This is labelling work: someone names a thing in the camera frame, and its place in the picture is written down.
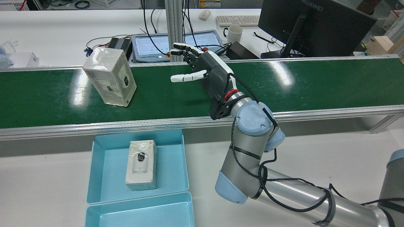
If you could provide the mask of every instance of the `blue tray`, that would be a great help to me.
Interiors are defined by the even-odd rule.
[[[125,185],[129,142],[153,139],[158,148],[157,188],[131,191]],[[97,204],[189,189],[181,129],[96,136],[93,142],[87,203]]]
[[[91,205],[85,227],[194,227],[189,192]]]

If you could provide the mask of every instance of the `monitor stand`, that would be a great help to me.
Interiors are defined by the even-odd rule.
[[[306,19],[307,15],[302,13],[299,15],[297,18],[297,21],[295,23],[295,26],[293,27],[292,33],[289,36],[288,42],[286,43],[286,46],[283,48],[283,51],[281,53],[281,50],[276,50],[276,51],[270,51],[266,53],[261,54],[261,58],[287,58],[290,54],[290,51],[292,50],[293,45],[295,44],[296,37],[300,32],[300,29],[303,25],[304,20]]]

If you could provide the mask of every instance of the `black power supply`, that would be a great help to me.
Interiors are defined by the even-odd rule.
[[[107,47],[123,50],[125,52],[126,59],[128,59],[128,61],[133,52],[132,41],[130,39],[125,38],[122,39],[112,38]]]

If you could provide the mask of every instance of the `red wire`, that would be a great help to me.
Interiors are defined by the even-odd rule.
[[[24,2],[23,2],[23,4],[21,5],[21,8],[20,8],[19,11],[23,10],[26,1],[27,1],[27,0],[24,0]]]

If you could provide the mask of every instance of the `computer keyboard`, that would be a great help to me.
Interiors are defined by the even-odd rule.
[[[239,16],[216,16],[216,23],[220,27],[229,27],[231,25],[239,25],[241,27],[258,26],[259,16],[257,15],[239,15]]]

